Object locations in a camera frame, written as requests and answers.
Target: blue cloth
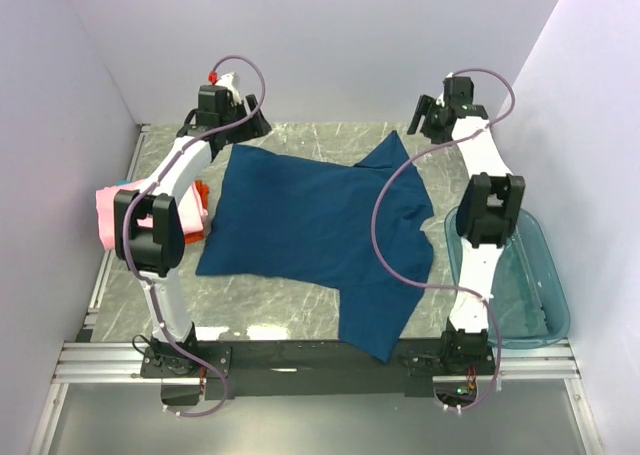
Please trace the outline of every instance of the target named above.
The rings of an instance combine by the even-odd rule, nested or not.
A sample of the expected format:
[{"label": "blue cloth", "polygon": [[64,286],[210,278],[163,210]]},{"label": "blue cloth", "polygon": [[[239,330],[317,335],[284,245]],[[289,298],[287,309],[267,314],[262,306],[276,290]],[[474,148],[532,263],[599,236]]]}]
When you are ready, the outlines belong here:
[{"label": "blue cloth", "polygon": [[[197,275],[250,273],[340,290],[340,340],[388,361],[423,290],[393,278],[370,237],[373,205],[408,155],[394,131],[353,167],[234,145]],[[418,171],[387,193],[378,243],[392,267],[426,281],[433,215]]]}]

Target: pink cloth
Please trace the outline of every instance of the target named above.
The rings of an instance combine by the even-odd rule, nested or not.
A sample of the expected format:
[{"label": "pink cloth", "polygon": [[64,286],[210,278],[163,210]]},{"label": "pink cloth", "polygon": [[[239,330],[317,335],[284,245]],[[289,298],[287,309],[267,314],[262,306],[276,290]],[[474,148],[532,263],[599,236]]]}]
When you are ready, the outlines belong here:
[{"label": "pink cloth", "polygon": [[[96,210],[98,211],[98,231],[100,233],[100,241],[105,250],[113,250],[116,244],[115,229],[113,225],[113,199],[118,190],[135,190],[142,181],[118,185],[115,187],[106,187],[96,192]],[[202,206],[200,194],[196,189],[195,183],[191,184],[187,193],[182,197],[180,205],[178,205],[178,215],[182,223],[182,231],[185,235],[189,233],[201,232],[204,230],[204,221],[207,218],[207,211]],[[141,220],[140,225],[143,227],[153,226],[151,217]]]}]

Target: marble table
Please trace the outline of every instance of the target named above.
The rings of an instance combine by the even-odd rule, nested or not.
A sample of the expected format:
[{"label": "marble table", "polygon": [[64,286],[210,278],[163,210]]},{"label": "marble table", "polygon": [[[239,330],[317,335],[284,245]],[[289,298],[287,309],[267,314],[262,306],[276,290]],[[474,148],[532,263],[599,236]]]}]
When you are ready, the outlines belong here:
[{"label": "marble table", "polygon": [[[152,125],[144,141],[134,179],[151,174],[168,153],[177,125]],[[422,135],[406,135],[398,123],[280,123],[261,139],[249,142],[276,153],[353,165],[364,158],[392,130],[397,130],[409,154],[429,145]],[[201,174],[210,187],[209,225],[215,213],[229,158],[225,149]],[[429,276],[433,283],[450,283],[451,270],[443,222],[467,184],[467,172],[457,148],[429,154],[416,162],[433,201],[435,217],[422,229],[434,246]],[[187,308],[203,339],[336,339],[340,297],[336,290],[285,279],[251,275],[196,277],[195,267],[204,242],[189,244],[180,266]],[[455,293],[428,290],[409,320],[403,337],[439,337]],[[140,284],[115,258],[106,274],[94,342],[129,341],[149,334],[151,318]]]}]

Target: cable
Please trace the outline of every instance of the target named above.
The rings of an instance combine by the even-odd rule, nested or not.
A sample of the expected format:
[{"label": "cable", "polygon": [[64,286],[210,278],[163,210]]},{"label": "cable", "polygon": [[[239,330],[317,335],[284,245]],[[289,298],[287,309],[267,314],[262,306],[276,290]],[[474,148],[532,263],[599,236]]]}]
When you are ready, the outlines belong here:
[{"label": "cable", "polygon": [[209,362],[201,359],[200,357],[189,353],[187,350],[185,350],[184,348],[180,347],[178,345],[178,343],[176,342],[175,338],[173,337],[173,335],[171,334],[171,332],[169,331],[166,321],[162,315],[162,311],[160,309],[160,304],[158,303],[158,294],[156,293],[156,287],[155,284],[153,283],[153,280],[151,280],[149,277],[145,277],[144,275],[142,275],[140,273],[140,271],[138,270],[138,268],[136,267],[134,261],[133,261],[133,256],[131,254],[131,240],[129,239],[129,226],[131,225],[131,219],[133,217],[133,212],[135,211],[136,207],[138,206],[138,204],[140,203],[140,201],[146,197],[149,193],[153,192],[153,190],[155,190],[156,187],[158,187],[158,185],[160,184],[160,182],[162,181],[162,179],[169,173],[169,171],[171,170],[171,168],[176,164],[176,162],[178,161],[178,159],[184,155],[185,151],[191,147],[193,144],[207,139],[217,133],[220,133],[224,130],[229,130],[231,128],[235,128],[239,125],[242,125],[243,123],[246,123],[247,121],[249,121],[254,115],[256,115],[258,113],[258,111],[260,110],[260,108],[262,107],[262,104],[264,102],[264,98],[266,95],[266,85],[264,82],[264,76],[262,75],[262,72],[260,71],[260,69],[257,67],[257,65],[255,63],[253,63],[251,60],[249,60],[246,57],[243,57],[241,55],[228,55],[224,58],[221,58],[220,60],[218,60],[218,62],[213,66],[213,72],[216,72],[218,67],[220,65],[222,65],[224,62],[228,61],[228,60],[240,60],[242,62],[245,62],[246,64],[250,65],[251,68],[253,68],[253,70],[256,72],[256,75],[258,76],[258,78],[260,79],[260,87],[262,90],[262,93],[260,94],[260,99],[258,100],[258,104],[255,106],[255,108],[253,110],[251,110],[247,116],[243,117],[240,120],[237,120],[233,123],[229,123],[227,125],[224,125],[222,127],[216,127],[213,128],[211,130],[207,130],[206,132],[202,133],[201,135],[194,137],[193,139],[189,140],[187,143],[184,144],[184,146],[182,147],[182,149],[178,152],[176,152],[176,154],[171,158],[171,160],[169,160],[169,163],[167,163],[167,165],[165,166],[165,168],[160,172],[160,174],[158,175],[158,179],[153,181],[145,190],[143,190],[142,192],[140,192],[138,195],[136,195],[136,197],[132,200],[131,204],[129,205],[129,207],[127,208],[127,211],[125,213],[124,216],[124,223],[123,223],[123,229],[122,229],[122,245],[123,245],[123,250],[124,250],[124,255],[125,255],[125,259],[127,261],[127,265],[129,266],[129,270],[131,270],[131,273],[133,273],[133,275],[140,281],[143,281],[145,283],[148,284],[149,286],[149,298],[151,299],[151,305],[153,306],[153,312],[155,314],[156,319],[158,320],[158,324],[160,326],[160,329],[162,330],[163,335],[165,336],[165,338],[167,339],[167,342],[169,342],[169,344],[171,345],[171,347],[173,347],[173,349],[180,353],[182,356],[193,360],[194,362],[200,364],[201,366],[205,367],[207,370],[211,370],[213,373],[216,374],[216,376],[218,376],[220,378],[220,380],[222,381],[222,384],[224,386],[224,392],[222,394],[222,397],[220,398],[220,401],[213,406],[212,408],[208,409],[208,410],[204,410],[202,412],[181,412],[179,410],[176,410],[172,407],[168,407],[168,410],[172,413],[175,413],[178,416],[182,416],[182,417],[188,417],[188,418],[195,418],[195,417],[203,417],[206,415],[210,415],[216,411],[218,411],[222,405],[224,405],[224,403],[227,401],[227,399],[230,397],[231,395],[231,387],[229,386],[229,381],[227,380],[227,377],[225,377],[225,375],[216,367],[214,367],[212,364],[210,364]]},{"label": "cable", "polygon": [[133,349],[144,357],[144,350],[138,348],[136,345],[136,338],[138,337],[140,337],[144,341],[144,343],[146,343],[147,345],[151,345],[151,342],[147,337],[145,337],[141,333],[134,335],[133,338],[131,339],[131,345],[133,346]]},{"label": "cable", "polygon": [[[449,142],[446,142],[446,143],[443,143],[443,144],[440,144],[440,145],[436,145],[436,146],[432,146],[432,147],[426,148],[426,149],[424,149],[422,151],[419,151],[414,156],[409,157],[409,159],[406,162],[404,162],[402,165],[400,165],[400,167],[393,173],[393,175],[391,175],[391,177],[389,177],[389,180],[387,180],[387,183],[384,184],[384,186],[382,187],[382,190],[380,190],[380,194],[378,195],[378,199],[376,200],[376,203],[375,203],[375,205],[373,207],[373,213],[371,214],[371,242],[373,243],[373,250],[376,252],[376,256],[378,257],[378,260],[380,260],[380,263],[382,264],[382,266],[391,275],[393,275],[395,278],[397,278],[398,280],[400,280],[400,281],[402,281],[402,282],[404,282],[404,283],[406,283],[408,285],[412,285],[412,286],[418,287],[418,288],[456,290],[456,291],[462,291],[462,292],[470,293],[471,295],[474,295],[475,297],[478,297],[482,301],[482,303],[484,304],[485,308],[487,309],[487,314],[489,315],[489,318],[491,319],[491,323],[493,323],[493,326],[495,327],[495,332],[496,332],[496,340],[497,340],[496,341],[497,353],[496,353],[496,357],[495,357],[496,369],[495,369],[495,372],[493,373],[493,376],[491,377],[491,381],[489,382],[489,386],[487,387],[487,389],[484,390],[482,392],[482,394],[473,403],[463,407],[462,410],[468,410],[468,409],[470,409],[472,407],[475,407],[478,404],[482,403],[489,396],[489,393],[492,391],[492,389],[494,387],[496,387],[496,385],[497,385],[498,375],[500,374],[500,362],[502,360],[502,333],[500,331],[500,328],[498,327],[498,320],[496,318],[496,315],[495,315],[493,309],[491,308],[491,306],[489,305],[489,303],[487,302],[487,300],[485,300],[484,296],[481,295],[480,293],[476,292],[475,290],[471,289],[471,288],[460,287],[458,285],[444,285],[444,284],[438,284],[438,283],[418,282],[416,280],[411,280],[409,278],[406,278],[403,275],[401,275],[398,272],[396,272],[391,267],[391,265],[389,265],[389,263],[385,260],[384,256],[382,255],[382,252],[380,251],[380,247],[378,246],[378,239],[377,239],[377,236],[376,236],[376,222],[377,222],[377,219],[378,219],[378,211],[380,210],[380,204],[382,203],[382,200],[384,199],[385,195],[389,191],[389,188],[391,187],[393,182],[400,176],[400,174],[407,167],[412,165],[415,160],[417,160],[418,158],[424,157],[428,153],[435,152],[437,150],[443,150],[443,149],[448,148],[448,147],[453,147],[454,145],[458,145],[459,143],[466,142],[467,140],[471,140],[471,139],[477,137],[478,135],[480,135],[480,133],[482,133],[485,129],[491,128],[496,123],[501,122],[506,117],[508,117],[511,114],[511,112],[513,112],[513,108],[515,107],[515,104],[516,104],[516,95],[513,92],[513,88],[511,87],[509,82],[502,75],[500,75],[499,73],[494,72],[493,70],[489,70],[487,68],[466,68],[464,70],[458,70],[457,72],[453,72],[452,75],[456,76],[456,75],[460,75],[462,73],[467,73],[467,72],[487,73],[487,74],[492,75],[493,77],[497,78],[498,80],[500,80],[502,82],[502,84],[507,88],[507,91],[509,92],[509,97],[511,98],[511,104],[509,105],[509,108],[507,109],[507,111],[505,113],[503,113],[502,115],[499,115],[498,117],[496,117],[496,118],[494,118],[492,120],[489,120],[485,127],[476,130],[475,132],[473,132],[471,135],[469,135],[467,137],[463,137],[460,140],[451,140]],[[449,410],[457,411],[453,407],[450,407]]]}]

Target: wall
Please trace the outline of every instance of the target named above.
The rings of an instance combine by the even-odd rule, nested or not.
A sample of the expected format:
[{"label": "wall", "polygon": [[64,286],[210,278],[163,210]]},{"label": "wall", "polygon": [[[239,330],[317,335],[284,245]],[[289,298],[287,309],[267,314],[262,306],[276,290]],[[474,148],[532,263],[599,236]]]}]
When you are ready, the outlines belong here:
[{"label": "wall", "polygon": [[638,20],[638,0],[560,0],[496,130],[563,281],[608,454],[640,453]]},{"label": "wall", "polygon": [[0,0],[0,452],[25,453],[102,249],[93,192],[135,125],[68,0]]},{"label": "wall", "polygon": [[[229,53],[263,69],[270,120],[408,121],[418,95],[452,70],[487,66],[514,80],[557,2],[71,1],[137,122],[182,120]],[[255,90],[241,74],[243,92]],[[481,93],[491,110],[504,99],[493,80]]]}]

